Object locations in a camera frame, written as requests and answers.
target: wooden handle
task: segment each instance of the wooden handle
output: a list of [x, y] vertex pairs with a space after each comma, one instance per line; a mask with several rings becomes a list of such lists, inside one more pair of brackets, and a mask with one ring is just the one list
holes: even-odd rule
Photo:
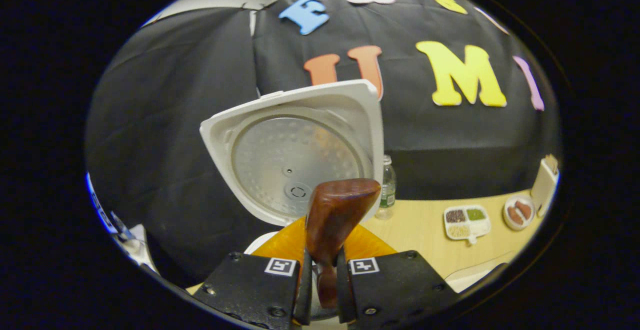
[[306, 250], [320, 269], [317, 290], [322, 307], [336, 307], [338, 251], [379, 194], [380, 184], [372, 179], [330, 181], [315, 187], [306, 216]]

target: wooden table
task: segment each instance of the wooden table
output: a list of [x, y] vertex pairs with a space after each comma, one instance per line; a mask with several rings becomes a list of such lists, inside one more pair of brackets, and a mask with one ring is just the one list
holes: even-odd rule
[[[373, 217], [362, 223], [364, 227], [386, 241], [396, 251], [416, 250], [446, 278], [455, 271], [482, 264], [493, 268], [494, 259], [508, 262], [518, 254], [533, 236], [541, 218], [534, 216], [531, 224], [521, 231], [507, 227], [503, 219], [503, 207], [513, 195], [529, 195], [530, 189], [505, 195], [468, 198], [464, 200], [396, 200], [393, 216], [388, 220]], [[452, 240], [444, 229], [445, 209], [458, 205], [482, 205], [491, 220], [491, 232], [477, 238], [469, 245], [466, 240]]]

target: white container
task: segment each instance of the white container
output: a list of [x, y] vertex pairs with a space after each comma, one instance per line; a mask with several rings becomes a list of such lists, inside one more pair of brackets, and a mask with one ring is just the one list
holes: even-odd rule
[[[472, 220], [469, 218], [469, 210], [479, 210], [482, 218]], [[448, 214], [456, 214], [457, 220], [448, 219]], [[477, 238], [491, 231], [491, 220], [484, 207], [480, 205], [462, 205], [448, 207], [443, 214], [445, 233], [450, 239], [468, 239], [473, 245]]]
[[[519, 210], [516, 209], [516, 213], [518, 214], [519, 218], [521, 218], [523, 220], [522, 225], [519, 225], [518, 223], [514, 222], [512, 220], [512, 218], [510, 218], [509, 216], [509, 207], [515, 207], [516, 201], [520, 201], [522, 204], [527, 205], [528, 207], [531, 208], [531, 215], [530, 217], [527, 219], [525, 218], [524, 214]], [[507, 226], [509, 226], [509, 228], [511, 228], [512, 230], [522, 230], [525, 229], [528, 225], [530, 225], [531, 221], [533, 221], [533, 218], [535, 217], [535, 213], [536, 213], [536, 208], [534, 207], [534, 203], [532, 198], [530, 198], [529, 196], [526, 195], [514, 195], [512, 197], [510, 197], [507, 202], [505, 202], [504, 204], [504, 209], [502, 211], [502, 217], [504, 218], [504, 222], [507, 223]]]
[[[217, 113], [200, 125], [206, 149], [240, 203], [286, 226], [305, 216], [315, 187], [369, 178], [382, 184], [378, 91], [367, 80], [279, 91]], [[366, 213], [376, 213], [380, 197]]]

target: water bottle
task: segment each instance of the water bottle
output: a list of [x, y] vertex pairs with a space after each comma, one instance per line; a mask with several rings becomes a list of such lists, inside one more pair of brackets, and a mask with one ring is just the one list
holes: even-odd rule
[[390, 207], [396, 202], [396, 172], [394, 168], [391, 167], [391, 156], [384, 155], [382, 163], [384, 164], [382, 171], [382, 195], [380, 197], [380, 207], [375, 217], [380, 220], [386, 220], [393, 214]]

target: green powder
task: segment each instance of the green powder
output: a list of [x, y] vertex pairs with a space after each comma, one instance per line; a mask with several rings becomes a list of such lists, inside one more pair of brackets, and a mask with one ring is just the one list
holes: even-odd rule
[[483, 214], [483, 212], [478, 209], [468, 209], [466, 213], [469, 216], [469, 220], [471, 221], [482, 220], [485, 217], [485, 214]]

